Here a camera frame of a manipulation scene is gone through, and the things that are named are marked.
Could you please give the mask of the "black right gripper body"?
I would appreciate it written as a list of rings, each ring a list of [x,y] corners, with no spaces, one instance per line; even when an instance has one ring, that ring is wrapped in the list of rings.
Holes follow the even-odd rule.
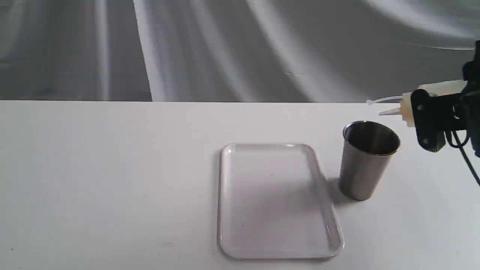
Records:
[[[462,67],[462,77],[466,86],[459,98],[463,111],[463,121],[466,125],[466,134],[471,142],[474,154],[480,156],[480,42],[475,41],[473,60]]]

